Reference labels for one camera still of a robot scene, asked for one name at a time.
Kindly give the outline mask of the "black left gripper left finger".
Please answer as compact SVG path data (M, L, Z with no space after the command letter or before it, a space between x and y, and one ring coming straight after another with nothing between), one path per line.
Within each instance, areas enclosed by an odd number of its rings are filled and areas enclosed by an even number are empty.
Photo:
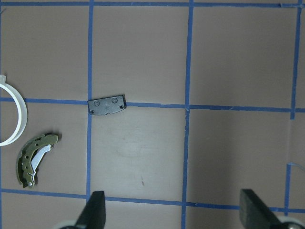
M77 229L103 229L106 223L104 191L94 191L74 227Z

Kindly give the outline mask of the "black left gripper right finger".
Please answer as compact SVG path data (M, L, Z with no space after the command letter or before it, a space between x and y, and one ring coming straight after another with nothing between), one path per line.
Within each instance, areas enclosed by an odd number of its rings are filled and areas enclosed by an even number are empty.
M240 190L239 219L245 229L286 228L252 189Z

